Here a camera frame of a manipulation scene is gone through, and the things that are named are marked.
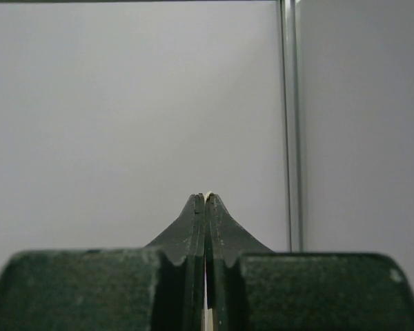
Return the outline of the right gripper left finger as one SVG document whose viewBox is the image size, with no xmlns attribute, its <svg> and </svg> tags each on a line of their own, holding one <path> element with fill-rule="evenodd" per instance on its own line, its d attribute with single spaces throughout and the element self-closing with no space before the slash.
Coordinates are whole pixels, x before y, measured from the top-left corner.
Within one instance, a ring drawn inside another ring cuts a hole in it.
<svg viewBox="0 0 414 331">
<path fill-rule="evenodd" d="M 142 248 L 26 250 L 0 271 L 0 330 L 202 330 L 202 194 Z"/>
</svg>

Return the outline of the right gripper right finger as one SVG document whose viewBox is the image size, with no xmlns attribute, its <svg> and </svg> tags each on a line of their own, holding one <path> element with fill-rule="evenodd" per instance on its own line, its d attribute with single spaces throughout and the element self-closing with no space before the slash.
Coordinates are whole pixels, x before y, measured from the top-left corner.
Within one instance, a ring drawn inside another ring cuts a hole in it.
<svg viewBox="0 0 414 331">
<path fill-rule="evenodd" d="M 414 294 L 383 254 L 273 252 L 206 199 L 206 287 L 215 330 L 414 330 Z"/>
</svg>

